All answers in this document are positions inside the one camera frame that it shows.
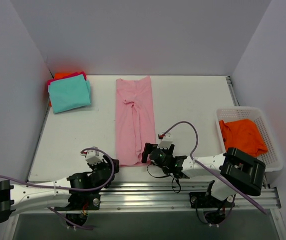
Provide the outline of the pink t shirt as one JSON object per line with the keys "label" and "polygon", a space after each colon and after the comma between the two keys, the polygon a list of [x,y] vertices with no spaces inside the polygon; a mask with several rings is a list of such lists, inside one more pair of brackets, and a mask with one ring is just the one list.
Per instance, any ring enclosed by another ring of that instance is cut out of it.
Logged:
{"label": "pink t shirt", "polygon": [[115,149],[122,167],[141,163],[146,143],[156,142],[151,78],[116,80]]}

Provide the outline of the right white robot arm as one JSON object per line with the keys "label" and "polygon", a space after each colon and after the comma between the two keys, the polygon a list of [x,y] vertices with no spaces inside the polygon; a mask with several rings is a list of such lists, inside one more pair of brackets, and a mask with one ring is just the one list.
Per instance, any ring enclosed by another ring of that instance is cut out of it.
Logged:
{"label": "right white robot arm", "polygon": [[240,194],[259,208],[252,199],[261,195],[266,164],[234,147],[225,153],[207,157],[173,156],[174,145],[161,149],[157,144],[146,143],[142,162],[147,160],[162,169],[165,176],[174,180],[213,176],[216,179],[205,193],[205,202],[217,206],[227,197]]}

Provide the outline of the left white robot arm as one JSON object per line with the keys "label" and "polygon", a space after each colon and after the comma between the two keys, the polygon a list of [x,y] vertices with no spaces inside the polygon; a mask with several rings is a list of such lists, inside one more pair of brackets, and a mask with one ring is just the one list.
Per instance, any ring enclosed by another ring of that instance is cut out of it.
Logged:
{"label": "left white robot arm", "polygon": [[58,211],[98,210],[102,188],[108,188],[119,172],[119,160],[106,155],[91,171],[74,173],[37,187],[0,181],[0,223],[26,211],[54,208]]}

